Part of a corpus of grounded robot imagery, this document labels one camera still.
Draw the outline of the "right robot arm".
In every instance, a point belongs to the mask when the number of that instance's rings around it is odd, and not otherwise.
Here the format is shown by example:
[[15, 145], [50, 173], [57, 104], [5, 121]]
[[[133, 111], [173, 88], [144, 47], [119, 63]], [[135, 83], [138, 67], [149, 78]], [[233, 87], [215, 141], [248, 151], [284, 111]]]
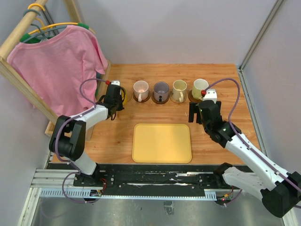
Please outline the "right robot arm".
[[224, 163], [215, 171], [214, 185], [218, 188], [230, 185], [242, 189], [261, 200], [272, 215], [283, 217], [301, 200], [300, 173], [290, 173], [275, 164], [238, 127], [224, 121], [220, 111], [220, 101], [190, 102], [189, 122], [201, 124], [214, 142], [239, 157], [255, 175], [248, 175]]

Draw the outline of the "woven rattan coaster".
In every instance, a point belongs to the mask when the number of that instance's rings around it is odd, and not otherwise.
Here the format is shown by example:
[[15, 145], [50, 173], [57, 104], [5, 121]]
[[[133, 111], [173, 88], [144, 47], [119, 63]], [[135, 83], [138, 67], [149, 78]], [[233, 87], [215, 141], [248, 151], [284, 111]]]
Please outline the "woven rattan coaster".
[[183, 99], [181, 99], [181, 100], [177, 100], [177, 99], [174, 99], [174, 98], [173, 98], [173, 95], [172, 95], [172, 94], [170, 94], [170, 95], [169, 95], [169, 99], [170, 99], [172, 102], [179, 104], [179, 103], [183, 103], [184, 101], [186, 101], [187, 96], [184, 96]]

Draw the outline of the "yellow glass mug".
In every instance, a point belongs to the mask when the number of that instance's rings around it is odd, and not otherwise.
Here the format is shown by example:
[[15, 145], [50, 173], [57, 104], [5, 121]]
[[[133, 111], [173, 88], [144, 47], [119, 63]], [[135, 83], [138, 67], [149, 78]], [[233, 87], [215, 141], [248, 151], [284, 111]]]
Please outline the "yellow glass mug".
[[120, 89], [121, 89], [122, 104], [125, 105], [128, 102], [127, 91], [124, 87], [121, 87]]

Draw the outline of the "cream ceramic mug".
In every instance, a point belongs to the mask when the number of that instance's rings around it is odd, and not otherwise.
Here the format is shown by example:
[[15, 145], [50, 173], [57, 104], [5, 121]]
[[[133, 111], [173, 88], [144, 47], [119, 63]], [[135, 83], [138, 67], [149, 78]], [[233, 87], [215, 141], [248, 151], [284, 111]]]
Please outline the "cream ceramic mug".
[[183, 99], [184, 96], [187, 96], [187, 83], [183, 80], [174, 81], [171, 94], [174, 99]]

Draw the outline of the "pink ceramic mug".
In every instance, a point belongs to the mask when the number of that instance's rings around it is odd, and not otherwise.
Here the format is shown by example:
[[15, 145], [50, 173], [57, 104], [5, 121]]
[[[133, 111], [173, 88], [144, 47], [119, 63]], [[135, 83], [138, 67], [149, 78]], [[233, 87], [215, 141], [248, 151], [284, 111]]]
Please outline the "pink ceramic mug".
[[145, 99], [149, 93], [149, 85], [146, 81], [137, 81], [133, 85], [135, 96], [139, 101]]

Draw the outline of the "purple glass mug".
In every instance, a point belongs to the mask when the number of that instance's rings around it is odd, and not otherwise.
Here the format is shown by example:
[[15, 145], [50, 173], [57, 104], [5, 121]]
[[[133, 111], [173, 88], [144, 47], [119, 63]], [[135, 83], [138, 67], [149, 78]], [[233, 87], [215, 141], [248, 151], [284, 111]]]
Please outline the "purple glass mug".
[[163, 98], [167, 98], [169, 95], [169, 85], [166, 82], [157, 82], [154, 85], [154, 91], [155, 95], [162, 95]]

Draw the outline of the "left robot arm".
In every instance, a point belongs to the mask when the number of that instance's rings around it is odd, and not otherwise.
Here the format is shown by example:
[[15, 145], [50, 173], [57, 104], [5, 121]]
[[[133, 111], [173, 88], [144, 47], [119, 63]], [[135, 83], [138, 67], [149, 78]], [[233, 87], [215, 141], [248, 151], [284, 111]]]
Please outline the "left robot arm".
[[55, 129], [49, 143], [49, 150], [64, 157], [78, 170], [78, 179], [85, 186], [96, 186], [101, 182], [99, 165], [84, 151], [86, 131], [101, 121], [116, 118], [122, 111], [125, 90], [119, 81], [108, 84], [106, 94], [90, 109], [74, 116], [61, 115], [57, 118]]

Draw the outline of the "white green-handled mug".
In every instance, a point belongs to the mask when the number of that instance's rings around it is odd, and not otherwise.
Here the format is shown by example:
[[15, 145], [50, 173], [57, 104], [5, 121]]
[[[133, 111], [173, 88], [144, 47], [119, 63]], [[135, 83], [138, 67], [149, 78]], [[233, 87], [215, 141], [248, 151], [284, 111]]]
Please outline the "white green-handled mug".
[[202, 90], [205, 90], [209, 86], [208, 82], [204, 79], [196, 79], [193, 82], [192, 96], [194, 99], [202, 100], [203, 96], [201, 94]]

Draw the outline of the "brown ceramic coaster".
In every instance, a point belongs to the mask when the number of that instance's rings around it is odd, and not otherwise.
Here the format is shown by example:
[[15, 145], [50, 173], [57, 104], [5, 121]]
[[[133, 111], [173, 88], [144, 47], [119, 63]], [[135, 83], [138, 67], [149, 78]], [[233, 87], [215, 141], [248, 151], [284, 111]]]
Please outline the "brown ceramic coaster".
[[135, 93], [133, 92], [133, 98], [138, 103], [144, 103], [144, 102], [148, 101], [150, 99], [150, 97], [151, 97], [151, 93], [149, 91], [148, 96], [145, 99], [139, 101], [138, 98], [135, 96]]
[[199, 103], [199, 102], [202, 101], [202, 99], [195, 99], [195, 98], [193, 97], [192, 90], [189, 91], [189, 93], [188, 93], [188, 98], [189, 98], [189, 100], [190, 100], [191, 102], [197, 102], [197, 103]]
[[154, 103], [158, 104], [158, 105], [162, 105], [168, 102], [169, 97], [167, 98], [163, 98], [162, 95], [155, 95], [155, 93], [153, 92], [151, 95], [151, 99]]

